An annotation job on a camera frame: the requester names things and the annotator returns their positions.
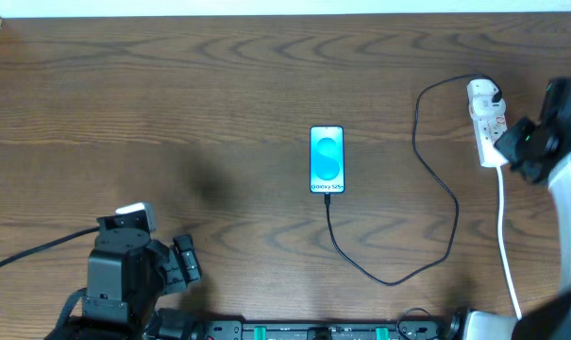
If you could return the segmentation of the blue Galaxy smartphone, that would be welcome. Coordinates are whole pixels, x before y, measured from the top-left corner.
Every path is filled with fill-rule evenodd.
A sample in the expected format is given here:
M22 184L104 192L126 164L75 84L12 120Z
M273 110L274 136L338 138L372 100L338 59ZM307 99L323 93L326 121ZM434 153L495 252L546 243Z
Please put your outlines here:
M313 194L345 191L344 129L341 126L310 128L310 191Z

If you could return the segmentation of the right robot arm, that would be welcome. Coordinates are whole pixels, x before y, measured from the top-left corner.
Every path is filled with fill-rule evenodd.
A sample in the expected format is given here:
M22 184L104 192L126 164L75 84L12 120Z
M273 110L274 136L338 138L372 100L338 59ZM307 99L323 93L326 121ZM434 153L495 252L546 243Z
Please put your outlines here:
M559 225L561 280L558 295L528 314L503 316L460 312L451 323L453 339L571 339L571 77L550 79L540 121L505 123L506 105L492 80L467 86L480 163L508 164L522 178L544 184Z

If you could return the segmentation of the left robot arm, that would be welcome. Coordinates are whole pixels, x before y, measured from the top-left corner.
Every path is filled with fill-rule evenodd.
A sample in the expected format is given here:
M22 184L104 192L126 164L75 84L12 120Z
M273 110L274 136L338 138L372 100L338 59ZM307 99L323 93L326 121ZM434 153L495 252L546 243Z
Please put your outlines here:
M167 246L144 211L99 217L87 286L72 293L49 339L204 339L206 327L158 300L182 293L202 269L189 234Z

